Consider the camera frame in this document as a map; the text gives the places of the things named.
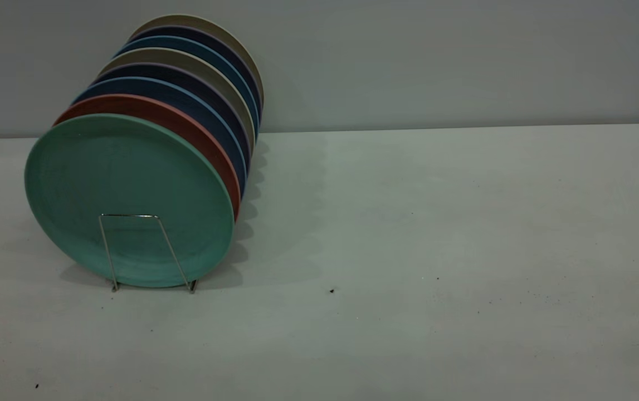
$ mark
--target metal plate holder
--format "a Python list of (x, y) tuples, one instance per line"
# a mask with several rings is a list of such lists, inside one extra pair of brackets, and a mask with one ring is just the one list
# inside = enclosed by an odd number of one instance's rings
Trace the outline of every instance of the metal plate holder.
[(114, 263), (111, 260), (111, 252), (109, 251), (109, 243), (106, 241), (106, 232), (104, 230), (103, 218), (154, 218), (158, 222), (158, 226), (161, 227), (161, 231), (163, 232), (163, 238), (166, 239), (166, 243), (168, 244), (168, 249), (171, 251), (171, 255), (173, 256), (174, 261), (176, 262), (176, 266), (178, 266), (178, 271), (181, 273), (181, 277), (183, 277), (183, 282), (185, 282), (186, 288), (190, 294), (195, 292), (195, 285), (198, 280), (193, 280), (192, 282), (188, 282), (185, 276), (185, 272), (181, 267), (180, 262), (178, 262), (178, 257), (176, 257), (176, 253), (173, 250), (173, 246), (171, 245), (171, 241), (168, 239), (168, 234), (166, 233), (166, 228), (163, 226), (163, 221), (156, 215), (113, 215), (102, 213), (99, 215), (99, 229), (101, 229), (101, 238), (104, 240), (104, 247), (106, 248), (106, 256), (109, 259), (109, 270), (111, 271), (111, 278), (114, 286), (112, 287), (112, 292), (116, 292), (119, 290), (119, 282), (116, 281), (116, 272), (114, 271)]

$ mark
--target green plate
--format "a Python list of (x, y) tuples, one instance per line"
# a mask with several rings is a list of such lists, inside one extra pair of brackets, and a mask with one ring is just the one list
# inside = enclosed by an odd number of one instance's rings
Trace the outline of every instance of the green plate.
[[(159, 216), (189, 281), (217, 266), (232, 240), (232, 203), (212, 165), (170, 130), (135, 117), (90, 114), (56, 125), (27, 158), (25, 189), (52, 241), (107, 278), (102, 213)], [(156, 219), (103, 219), (118, 282), (184, 284)]]

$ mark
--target stack of plates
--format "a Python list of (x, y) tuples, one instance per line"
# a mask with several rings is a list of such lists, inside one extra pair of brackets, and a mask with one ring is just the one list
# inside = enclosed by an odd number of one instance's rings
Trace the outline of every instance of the stack of plates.
[[(263, 102), (255, 62), (230, 33), (194, 16), (151, 20), (32, 148), (32, 213), (101, 276), (196, 280), (230, 246)], [(158, 216), (165, 232), (152, 218), (102, 215)]]

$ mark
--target dark blue plate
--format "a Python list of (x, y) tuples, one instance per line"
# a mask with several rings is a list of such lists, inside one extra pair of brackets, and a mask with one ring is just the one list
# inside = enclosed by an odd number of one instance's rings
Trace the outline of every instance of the dark blue plate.
[(194, 28), (189, 28), (187, 26), (157, 26), (156, 28), (151, 28), (150, 30), (143, 31), (138, 35), (134, 36), (133, 40), (138, 40), (141, 38), (148, 38), (151, 36), (178, 36), (180, 38), (190, 39), (192, 41), (196, 41), (197, 43), (203, 44), (223, 56), (227, 61), (232, 64), (238, 73), (241, 74), (242, 78), (245, 79), (245, 82), (250, 86), (250, 91), (252, 92), (252, 97), (255, 99), (255, 103), (260, 106), (260, 114), (262, 114), (262, 103), (260, 101), (259, 90), (257, 88), (257, 83), (255, 79), (252, 77), (250, 73), (250, 69), (247, 68), (245, 62), (240, 58), (240, 56), (235, 53), (231, 48), (229, 48), (225, 43), (215, 38), (215, 36), (209, 35), (203, 31), (195, 30)]
[(131, 94), (145, 96), (147, 98), (162, 101), (169, 106), (184, 112), (192, 119), (203, 125), (223, 147), (225, 153), (230, 157), (238, 181), (240, 181), (240, 192), (245, 192), (247, 172), (249, 165), (246, 165), (242, 156), (242, 150), (237, 139), (232, 134), (225, 120), (220, 114), (210, 107), (202, 99), (189, 91), (153, 78), (143, 78), (138, 76), (114, 78), (108, 81), (99, 82), (87, 88), (72, 104), (89, 99), (94, 96), (107, 94)]
[(250, 142), (248, 142), (248, 133), (245, 132), (240, 122), (240, 116), (238, 116), (235, 109), (228, 104), (227, 100), (205, 81), (174, 66), (159, 63), (134, 63), (118, 66), (106, 71), (102, 76), (97, 78), (93, 84), (123, 76), (142, 76), (145, 78), (161, 79), (161, 81), (165, 81), (169, 84), (180, 86), (191, 94), (203, 99), (212, 109), (220, 114), (223, 121), (230, 127), (231, 132), (235, 135), (235, 139), (238, 144), (240, 144), (245, 163), (250, 164)]
[(260, 125), (260, 112), (256, 99), (252, 96), (250, 85), (245, 82), (245, 79), (242, 78), (240, 72), (238, 72), (237, 69), (235, 69), (235, 67), (225, 59), (225, 57), (221, 56), (217, 53), (217, 51), (205, 46), (204, 44), (178, 36), (149, 36), (148, 38), (134, 39), (121, 48), (114, 57), (119, 54), (126, 53), (127, 51), (144, 47), (164, 47), (185, 51), (193, 56), (202, 58), (218, 69), (218, 71), (225, 75), (225, 77), (228, 78), (233, 85), (235, 85), (235, 88), (238, 89), (238, 92), (240, 92), (240, 95), (245, 100), (245, 103), (252, 114), (252, 122), (255, 125), (255, 132), (257, 132)]

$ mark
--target gray wall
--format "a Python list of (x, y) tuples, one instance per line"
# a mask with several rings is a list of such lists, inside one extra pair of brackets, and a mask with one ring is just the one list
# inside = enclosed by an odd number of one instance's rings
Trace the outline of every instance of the gray wall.
[(0, 135), (38, 135), (149, 18), (232, 31), (263, 130), (639, 121), (639, 0), (0, 0)]

